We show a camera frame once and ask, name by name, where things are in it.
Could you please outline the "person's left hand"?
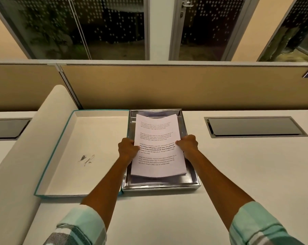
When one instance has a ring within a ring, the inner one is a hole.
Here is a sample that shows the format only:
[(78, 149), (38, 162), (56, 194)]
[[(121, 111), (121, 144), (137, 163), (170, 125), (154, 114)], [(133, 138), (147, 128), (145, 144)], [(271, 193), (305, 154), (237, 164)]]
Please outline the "person's left hand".
[(118, 161), (128, 166), (137, 153), (132, 153), (132, 146), (134, 145), (134, 141), (129, 138), (123, 138), (121, 142), (118, 144), (118, 152), (119, 158)]

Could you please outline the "slim glass window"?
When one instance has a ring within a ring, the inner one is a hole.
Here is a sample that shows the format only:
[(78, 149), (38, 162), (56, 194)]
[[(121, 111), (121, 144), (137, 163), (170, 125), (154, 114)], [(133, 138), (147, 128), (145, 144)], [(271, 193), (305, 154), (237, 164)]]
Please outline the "slim glass window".
[(295, 0), (286, 18), (258, 61), (275, 62), (298, 48), (308, 34), (308, 0)]

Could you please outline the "person's right hand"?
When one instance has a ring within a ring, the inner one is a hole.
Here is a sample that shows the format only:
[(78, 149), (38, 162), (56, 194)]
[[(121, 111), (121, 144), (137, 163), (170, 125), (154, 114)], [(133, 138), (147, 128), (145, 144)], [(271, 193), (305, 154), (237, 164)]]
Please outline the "person's right hand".
[(186, 140), (186, 151), (183, 151), (184, 156), (188, 161), (192, 162), (199, 153), (196, 137), (194, 135), (187, 135), (181, 139)]

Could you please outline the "person's right forearm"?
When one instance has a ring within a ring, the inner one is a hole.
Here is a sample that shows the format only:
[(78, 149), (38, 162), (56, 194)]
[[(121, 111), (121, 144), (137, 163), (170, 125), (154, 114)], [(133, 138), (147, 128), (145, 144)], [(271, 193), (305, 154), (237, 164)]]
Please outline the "person's right forearm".
[(231, 245), (304, 245), (260, 203), (221, 173), (199, 150), (185, 152), (196, 169)]

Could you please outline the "teal cardboard box lid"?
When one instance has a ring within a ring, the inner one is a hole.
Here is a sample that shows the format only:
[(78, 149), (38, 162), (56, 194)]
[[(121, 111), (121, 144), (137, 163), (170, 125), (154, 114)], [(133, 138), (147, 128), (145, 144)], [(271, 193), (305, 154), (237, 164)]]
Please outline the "teal cardboard box lid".
[(54, 147), (34, 195), (85, 197), (119, 157), (129, 110), (75, 110)]

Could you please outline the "shiny silver metal tray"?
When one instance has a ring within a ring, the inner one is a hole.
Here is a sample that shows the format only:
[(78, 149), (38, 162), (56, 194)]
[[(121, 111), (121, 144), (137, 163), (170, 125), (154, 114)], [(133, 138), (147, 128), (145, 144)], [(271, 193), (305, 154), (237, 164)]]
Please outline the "shiny silver metal tray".
[[(143, 115), (150, 118), (163, 118), (176, 114), (180, 136), (187, 135), (184, 116), (181, 109), (143, 109), (129, 110), (127, 137), (135, 138), (136, 115)], [(122, 182), (122, 192), (140, 192), (140, 191), (164, 191), (164, 190), (195, 190), (201, 186), (198, 174), (188, 160), (185, 160), (186, 174), (181, 176), (169, 176), (159, 179), (148, 177), (132, 176), (130, 164), (124, 174)]]

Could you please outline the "wide beige desk divider panel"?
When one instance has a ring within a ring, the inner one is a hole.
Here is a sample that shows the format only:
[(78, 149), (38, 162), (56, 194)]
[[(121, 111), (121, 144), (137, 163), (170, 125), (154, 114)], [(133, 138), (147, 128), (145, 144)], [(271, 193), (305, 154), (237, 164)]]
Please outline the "wide beige desk divider panel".
[(61, 66), (84, 109), (308, 109), (308, 64), (109, 64)]

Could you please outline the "stack of printed white paper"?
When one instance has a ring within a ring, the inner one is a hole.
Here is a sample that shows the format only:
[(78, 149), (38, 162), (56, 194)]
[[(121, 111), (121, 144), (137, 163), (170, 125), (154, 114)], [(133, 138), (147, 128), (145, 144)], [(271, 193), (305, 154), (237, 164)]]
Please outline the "stack of printed white paper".
[(187, 173), (184, 153), (176, 144), (181, 139), (178, 116), (147, 117), (136, 114), (131, 175), (146, 178), (183, 176)]

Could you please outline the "glass door with grey frame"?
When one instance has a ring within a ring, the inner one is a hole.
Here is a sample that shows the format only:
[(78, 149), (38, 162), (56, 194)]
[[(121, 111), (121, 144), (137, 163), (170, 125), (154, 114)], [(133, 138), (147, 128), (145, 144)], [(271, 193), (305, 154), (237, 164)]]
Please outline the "glass door with grey frame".
[(260, 0), (175, 0), (170, 61), (231, 61)]

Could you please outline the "person's left forearm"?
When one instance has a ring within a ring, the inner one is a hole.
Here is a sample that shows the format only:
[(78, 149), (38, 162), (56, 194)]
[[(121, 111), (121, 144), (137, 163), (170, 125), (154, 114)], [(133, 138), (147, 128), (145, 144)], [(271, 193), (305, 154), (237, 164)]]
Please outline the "person's left forearm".
[(105, 245), (124, 172), (131, 162), (120, 156), (98, 185), (58, 222), (43, 245)]

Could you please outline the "large glass window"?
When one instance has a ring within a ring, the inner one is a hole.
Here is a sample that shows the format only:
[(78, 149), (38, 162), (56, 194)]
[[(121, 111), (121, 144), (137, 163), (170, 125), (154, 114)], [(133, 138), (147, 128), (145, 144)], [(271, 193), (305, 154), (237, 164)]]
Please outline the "large glass window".
[(28, 59), (42, 53), (30, 45), (19, 10), (38, 1), (66, 10), (73, 55), (64, 60), (149, 60), (149, 0), (0, 0), (0, 20)]

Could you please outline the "narrow beige desk divider panel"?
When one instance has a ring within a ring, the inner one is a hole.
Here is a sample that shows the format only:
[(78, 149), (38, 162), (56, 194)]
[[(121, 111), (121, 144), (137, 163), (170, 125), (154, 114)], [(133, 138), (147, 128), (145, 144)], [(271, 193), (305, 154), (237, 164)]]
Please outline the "narrow beige desk divider panel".
[(82, 109), (63, 66), (39, 60), (0, 62), (0, 112), (37, 111), (56, 85), (66, 88)]

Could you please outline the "white curved desk side partition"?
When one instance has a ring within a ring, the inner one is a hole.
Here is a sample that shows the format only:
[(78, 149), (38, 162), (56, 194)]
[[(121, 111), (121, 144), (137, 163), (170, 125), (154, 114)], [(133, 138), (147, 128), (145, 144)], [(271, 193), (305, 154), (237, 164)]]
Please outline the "white curved desk side partition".
[(0, 164), (0, 245), (22, 245), (40, 206), (34, 191), (71, 113), (77, 110), (56, 85)]

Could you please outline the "green plant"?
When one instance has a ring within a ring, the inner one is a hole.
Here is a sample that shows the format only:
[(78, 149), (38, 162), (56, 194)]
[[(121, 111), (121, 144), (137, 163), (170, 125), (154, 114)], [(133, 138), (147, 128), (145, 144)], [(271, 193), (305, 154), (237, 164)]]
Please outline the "green plant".
[(19, 10), (24, 28), (31, 33), (28, 39), (39, 59), (72, 59), (69, 50), (72, 39), (66, 25), (66, 10), (54, 3), (38, 1)]

